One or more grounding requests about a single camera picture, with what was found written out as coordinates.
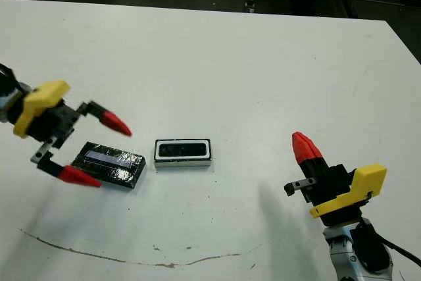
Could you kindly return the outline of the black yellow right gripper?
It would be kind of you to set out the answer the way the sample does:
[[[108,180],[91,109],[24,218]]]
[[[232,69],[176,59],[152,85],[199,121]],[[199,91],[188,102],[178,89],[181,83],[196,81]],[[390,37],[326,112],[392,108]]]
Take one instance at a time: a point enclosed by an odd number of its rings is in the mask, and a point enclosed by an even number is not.
[[[347,172],[342,164],[328,166],[321,151],[301,132],[292,134],[295,160],[305,178],[284,186],[288,196],[300,191],[312,203],[310,215],[325,226],[355,222],[361,207],[380,194],[386,167],[374,164]]]

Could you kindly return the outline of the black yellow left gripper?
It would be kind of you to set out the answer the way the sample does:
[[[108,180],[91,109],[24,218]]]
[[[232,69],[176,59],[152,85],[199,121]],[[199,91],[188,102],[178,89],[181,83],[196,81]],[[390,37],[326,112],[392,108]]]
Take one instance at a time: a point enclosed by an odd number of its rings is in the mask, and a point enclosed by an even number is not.
[[[50,81],[35,89],[19,82],[17,88],[6,94],[6,121],[14,126],[14,135],[41,143],[31,158],[38,169],[63,182],[99,188],[101,182],[86,172],[53,162],[50,149],[62,147],[80,114],[93,115],[102,125],[125,136],[131,136],[132,131],[113,112],[94,101],[82,103],[78,112],[70,108],[63,99],[69,89],[64,80]]]

